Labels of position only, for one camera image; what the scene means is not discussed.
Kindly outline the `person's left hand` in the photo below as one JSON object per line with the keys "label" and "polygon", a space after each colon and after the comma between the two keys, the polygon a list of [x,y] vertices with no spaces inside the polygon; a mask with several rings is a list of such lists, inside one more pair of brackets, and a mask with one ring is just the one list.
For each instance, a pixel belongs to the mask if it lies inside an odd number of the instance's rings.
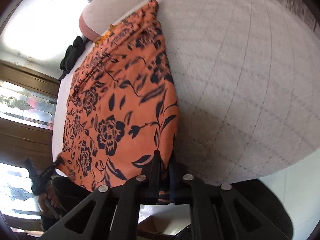
{"label": "person's left hand", "polygon": [[48,183],[44,192],[39,194],[38,205],[41,215],[60,219],[60,201],[51,183]]}

